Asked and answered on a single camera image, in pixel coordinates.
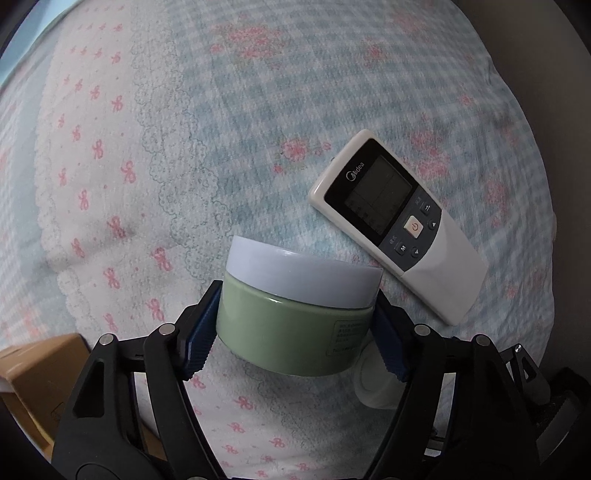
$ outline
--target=midea logo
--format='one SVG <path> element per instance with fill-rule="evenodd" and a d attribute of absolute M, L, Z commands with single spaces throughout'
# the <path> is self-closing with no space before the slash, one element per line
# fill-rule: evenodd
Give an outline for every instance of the midea logo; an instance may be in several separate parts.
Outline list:
<path fill-rule="evenodd" d="M 364 167 L 364 163 L 361 162 L 359 165 L 357 165 L 357 168 L 354 170 L 349 170 L 346 174 L 345 174 L 345 178 L 349 181 L 355 181 L 355 179 L 357 178 L 357 174 L 361 171 L 361 169 Z"/>

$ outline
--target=remote button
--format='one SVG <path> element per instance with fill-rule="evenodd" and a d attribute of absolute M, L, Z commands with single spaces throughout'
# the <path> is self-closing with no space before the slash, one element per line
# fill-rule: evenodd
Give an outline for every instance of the remote button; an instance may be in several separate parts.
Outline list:
<path fill-rule="evenodd" d="M 404 229 L 410 233 L 414 238 L 417 238 L 421 231 L 423 231 L 423 224 L 417 220 L 414 215 L 411 215 L 404 224 Z"/>
<path fill-rule="evenodd" d="M 428 202 L 423 202 L 423 204 L 421 205 L 421 211 L 425 215 L 429 215 L 429 212 L 431 211 L 431 204 Z"/>
<path fill-rule="evenodd" d="M 406 253 L 406 245 L 404 245 L 402 242 L 398 242 L 395 250 L 399 255 L 404 255 Z"/>

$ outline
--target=white lid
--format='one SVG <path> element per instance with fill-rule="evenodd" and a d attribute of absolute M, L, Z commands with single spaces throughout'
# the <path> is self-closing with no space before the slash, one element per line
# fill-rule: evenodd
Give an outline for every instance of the white lid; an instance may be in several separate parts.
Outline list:
<path fill-rule="evenodd" d="M 386 370 L 382 355 L 372 341 L 359 355 L 353 367 L 353 387 L 360 402 L 370 408 L 398 408 L 406 384 Z"/>
<path fill-rule="evenodd" d="M 226 271 L 251 287 L 285 299 L 333 307 L 371 307 L 381 268 L 292 252 L 234 235 Z"/>

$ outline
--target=pink flower pattern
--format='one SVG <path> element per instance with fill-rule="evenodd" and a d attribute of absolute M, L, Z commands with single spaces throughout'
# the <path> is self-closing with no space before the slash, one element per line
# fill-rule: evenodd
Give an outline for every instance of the pink flower pattern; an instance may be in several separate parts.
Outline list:
<path fill-rule="evenodd" d="M 123 183 L 135 183 L 134 163 L 128 160 L 123 167 L 121 167 L 121 173 L 125 176 Z"/>
<path fill-rule="evenodd" d="M 80 200 L 80 210 L 88 210 L 88 192 L 86 189 L 83 189 L 80 194 L 78 195 L 78 199 Z"/>
<path fill-rule="evenodd" d="M 236 433 L 244 433 L 246 431 L 236 421 L 233 421 L 232 423 L 229 423 L 228 426 L 232 429 L 233 432 L 236 432 Z"/>
<path fill-rule="evenodd" d="M 219 54 L 228 51 L 240 62 L 268 60 L 283 53 L 285 41 L 281 39 L 281 30 L 269 29 L 266 25 L 225 24 L 212 28 L 221 42 L 213 44 L 209 51 Z"/>
<path fill-rule="evenodd" d="M 308 142 L 299 138 L 293 138 L 283 142 L 281 151 L 283 156 L 290 161 L 304 161 L 308 152 Z"/>
<path fill-rule="evenodd" d="M 77 238 L 72 240 L 72 250 L 74 251 L 77 257 L 84 258 L 86 256 L 84 250 L 82 250 L 82 246 L 80 245 L 80 240 L 78 240 Z"/>
<path fill-rule="evenodd" d="M 72 130 L 72 141 L 73 142 L 78 142 L 78 140 L 81 137 L 81 133 L 80 133 L 80 125 L 76 125 L 74 127 L 74 130 Z"/>
<path fill-rule="evenodd" d="M 240 408 L 243 408 L 244 410 L 252 410 L 254 408 L 254 405 L 250 403 L 250 401 L 246 397 L 240 396 L 237 400 L 234 400 L 234 402 L 238 403 L 240 405 Z"/>
<path fill-rule="evenodd" d="M 57 174 L 57 176 L 60 179 L 60 187 L 65 187 L 66 184 L 68 183 L 68 180 L 66 178 L 66 169 L 65 168 L 61 169 L 61 171 Z"/>
<path fill-rule="evenodd" d="M 152 252 L 151 255 L 156 260 L 156 262 L 158 264 L 158 268 L 160 270 L 170 272 L 173 269 L 173 266 L 170 264 L 170 262 L 166 258 L 166 250 L 164 248 L 158 247 L 156 250 L 154 250 Z"/>
<path fill-rule="evenodd" d="M 117 95 L 115 100 L 111 100 L 111 105 L 113 105 L 113 113 L 119 112 L 123 108 L 123 102 L 121 101 L 123 95 Z"/>
<path fill-rule="evenodd" d="M 269 443 L 272 443 L 275 448 L 285 448 L 285 443 L 279 437 L 269 440 Z"/>
<path fill-rule="evenodd" d="M 113 267 L 107 268 L 103 272 L 103 276 L 107 279 L 109 288 L 114 288 L 115 290 L 119 290 L 121 288 L 121 283 L 119 283 L 119 280 L 117 280 L 117 276 L 115 275 L 115 269 Z"/>
<path fill-rule="evenodd" d="M 378 63 L 382 63 L 388 59 L 388 53 L 383 45 L 373 41 L 371 38 L 366 39 L 367 45 L 363 53 L 363 65 L 365 68 L 371 68 Z"/>
<path fill-rule="evenodd" d="M 485 202 L 496 209 L 491 226 L 498 228 L 503 225 L 509 212 L 509 193 L 506 186 L 497 179 L 488 180 L 485 183 Z"/>
<path fill-rule="evenodd" d="M 152 318 L 154 320 L 158 320 L 159 322 L 164 321 L 164 313 L 160 309 L 160 302 L 157 299 L 151 299 L 149 302 L 146 302 L 146 305 L 152 312 Z"/>
<path fill-rule="evenodd" d="M 92 146 L 92 156 L 95 160 L 100 160 L 103 158 L 103 153 L 103 141 L 98 139 Z"/>
<path fill-rule="evenodd" d="M 119 331 L 119 328 L 115 324 L 115 321 L 113 320 L 113 316 L 110 313 L 105 313 L 103 315 L 103 318 L 107 322 L 107 325 L 109 326 L 109 329 L 111 330 L 112 333 L 117 333 Z"/>
<path fill-rule="evenodd" d="M 192 386 L 194 386 L 195 388 L 199 388 L 200 390 L 204 390 L 205 388 L 207 388 L 206 384 L 203 383 L 199 378 L 199 375 L 193 375 L 193 378 L 189 381 L 191 382 Z"/>
<path fill-rule="evenodd" d="M 96 100 L 99 96 L 100 96 L 100 86 L 99 85 L 96 85 L 90 91 L 90 100 Z"/>
<path fill-rule="evenodd" d="M 107 222 L 107 226 L 117 238 L 125 238 L 125 230 L 121 227 L 121 220 L 118 216 L 111 217 L 111 221 Z"/>

